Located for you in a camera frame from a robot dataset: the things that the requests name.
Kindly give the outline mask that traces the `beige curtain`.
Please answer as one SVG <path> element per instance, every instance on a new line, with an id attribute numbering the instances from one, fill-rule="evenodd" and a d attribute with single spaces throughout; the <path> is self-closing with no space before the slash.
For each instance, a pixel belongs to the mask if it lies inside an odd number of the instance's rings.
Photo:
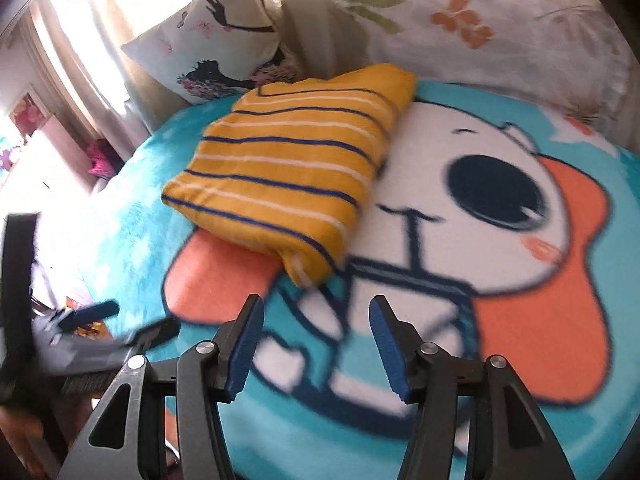
<path id="1" fill-rule="evenodd" d="M 333 0 L 276 0 L 284 44 L 307 77 L 331 79 L 370 64 L 367 35 Z"/>

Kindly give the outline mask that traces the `large floral white pillow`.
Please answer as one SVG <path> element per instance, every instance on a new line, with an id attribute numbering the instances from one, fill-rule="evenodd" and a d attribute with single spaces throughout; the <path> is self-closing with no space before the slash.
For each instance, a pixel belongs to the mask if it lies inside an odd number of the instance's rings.
<path id="1" fill-rule="evenodd" d="M 639 63 L 600 0 L 329 0 L 347 61 L 553 105 L 608 130 Z"/>

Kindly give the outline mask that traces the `yellow striped knit sweater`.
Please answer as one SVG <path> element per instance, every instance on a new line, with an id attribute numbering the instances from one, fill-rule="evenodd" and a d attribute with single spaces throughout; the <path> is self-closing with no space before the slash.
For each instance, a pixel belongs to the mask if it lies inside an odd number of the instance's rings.
<path id="1" fill-rule="evenodd" d="M 252 90 L 205 128 L 162 201 L 317 285 L 344 260 L 417 82 L 383 63 Z"/>

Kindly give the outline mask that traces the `small white printed cushion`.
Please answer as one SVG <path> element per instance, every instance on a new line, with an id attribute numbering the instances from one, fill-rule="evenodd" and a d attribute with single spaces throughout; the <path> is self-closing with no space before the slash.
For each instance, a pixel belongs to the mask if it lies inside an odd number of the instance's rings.
<path id="1" fill-rule="evenodd" d="M 303 78 L 264 0 L 192 0 L 122 52 L 191 104 Z"/>

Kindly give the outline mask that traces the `teal cartoon fleece blanket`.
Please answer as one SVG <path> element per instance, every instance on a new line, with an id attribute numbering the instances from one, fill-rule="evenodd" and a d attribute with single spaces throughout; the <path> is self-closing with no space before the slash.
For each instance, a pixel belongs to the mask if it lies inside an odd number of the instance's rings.
<path id="1" fill-rule="evenodd" d="M 578 120 L 422 82 L 343 270 L 303 289 L 277 263 L 163 204 L 224 99 L 175 114 L 94 201 L 80 274 L 114 299 L 115 335 L 169 313 L 170 359 L 252 292 L 262 339 L 221 411 L 247 479 L 393 479 L 416 414 L 390 388 L 369 327 L 385 296 L 453 356 L 505 356 L 579 479 L 634 477 L 639 454 L 639 161 Z"/>

